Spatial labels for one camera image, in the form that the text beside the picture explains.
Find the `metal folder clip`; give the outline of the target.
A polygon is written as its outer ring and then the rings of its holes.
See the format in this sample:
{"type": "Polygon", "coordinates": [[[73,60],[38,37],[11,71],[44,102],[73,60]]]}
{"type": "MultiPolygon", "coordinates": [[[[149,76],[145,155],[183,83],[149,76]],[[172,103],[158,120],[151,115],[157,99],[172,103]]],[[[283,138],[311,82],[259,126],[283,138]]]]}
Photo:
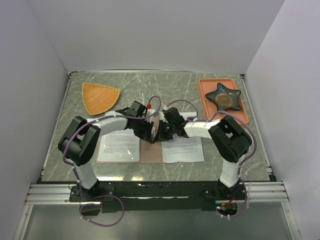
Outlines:
{"type": "Polygon", "coordinates": [[[155,141],[155,136],[156,136],[156,130],[155,130],[155,127],[153,126],[150,133],[150,140],[152,143],[155,141]]]}

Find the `pink file folder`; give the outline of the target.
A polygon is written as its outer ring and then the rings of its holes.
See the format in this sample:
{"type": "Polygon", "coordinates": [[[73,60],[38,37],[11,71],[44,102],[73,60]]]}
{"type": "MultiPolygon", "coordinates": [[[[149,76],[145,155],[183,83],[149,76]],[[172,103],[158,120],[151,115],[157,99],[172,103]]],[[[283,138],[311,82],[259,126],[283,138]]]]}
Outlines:
{"type": "Polygon", "coordinates": [[[139,143],[139,161],[138,162],[128,162],[125,164],[165,164],[163,162],[162,156],[162,143],[156,142],[154,144],[150,144],[147,141],[141,140],[139,143]]]}

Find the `printed paper sheets stack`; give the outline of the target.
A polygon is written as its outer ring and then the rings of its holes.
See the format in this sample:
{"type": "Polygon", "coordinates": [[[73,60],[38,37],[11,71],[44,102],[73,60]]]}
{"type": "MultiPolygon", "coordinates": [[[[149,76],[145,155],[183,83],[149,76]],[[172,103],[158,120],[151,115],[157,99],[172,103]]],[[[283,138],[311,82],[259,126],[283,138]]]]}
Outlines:
{"type": "MultiPolygon", "coordinates": [[[[167,122],[162,112],[160,120],[167,122]]],[[[162,159],[165,164],[205,161],[200,137],[184,138],[174,135],[172,140],[162,141],[161,147],[162,159]]]]}

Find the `single printed paper sheet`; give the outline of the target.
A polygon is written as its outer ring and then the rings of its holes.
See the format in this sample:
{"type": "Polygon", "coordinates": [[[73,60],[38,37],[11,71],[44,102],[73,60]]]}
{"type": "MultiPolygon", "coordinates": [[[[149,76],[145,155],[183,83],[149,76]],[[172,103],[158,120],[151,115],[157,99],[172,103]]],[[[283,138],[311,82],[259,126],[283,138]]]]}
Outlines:
{"type": "Polygon", "coordinates": [[[116,117],[118,112],[108,111],[109,117],[97,123],[100,128],[98,163],[129,163],[140,160],[140,139],[127,129],[128,119],[116,117]]]}

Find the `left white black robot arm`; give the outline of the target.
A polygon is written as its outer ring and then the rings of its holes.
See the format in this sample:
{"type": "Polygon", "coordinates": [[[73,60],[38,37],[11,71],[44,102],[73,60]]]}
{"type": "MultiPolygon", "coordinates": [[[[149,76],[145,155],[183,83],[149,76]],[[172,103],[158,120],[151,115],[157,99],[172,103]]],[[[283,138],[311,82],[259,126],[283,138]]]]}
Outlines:
{"type": "Polygon", "coordinates": [[[129,129],[139,139],[152,143],[153,117],[159,111],[160,108],[152,109],[150,104],[134,101],[130,107],[109,111],[102,117],[73,118],[57,148],[62,152],[63,162],[71,166],[77,187],[87,201],[94,201],[103,192],[90,163],[99,138],[129,129]]]}

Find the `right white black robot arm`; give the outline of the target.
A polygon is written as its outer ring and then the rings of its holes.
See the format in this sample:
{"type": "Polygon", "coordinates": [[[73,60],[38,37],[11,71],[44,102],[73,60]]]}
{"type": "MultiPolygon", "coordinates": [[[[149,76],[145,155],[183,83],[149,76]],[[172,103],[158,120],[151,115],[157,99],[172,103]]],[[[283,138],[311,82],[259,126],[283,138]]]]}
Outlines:
{"type": "Polygon", "coordinates": [[[244,122],[230,113],[218,120],[183,117],[175,107],[171,107],[162,111],[152,142],[166,142],[174,135],[211,139],[223,160],[215,194],[226,200],[237,194],[241,166],[252,156],[248,154],[250,147],[253,146],[254,151],[257,149],[257,140],[244,122]]]}

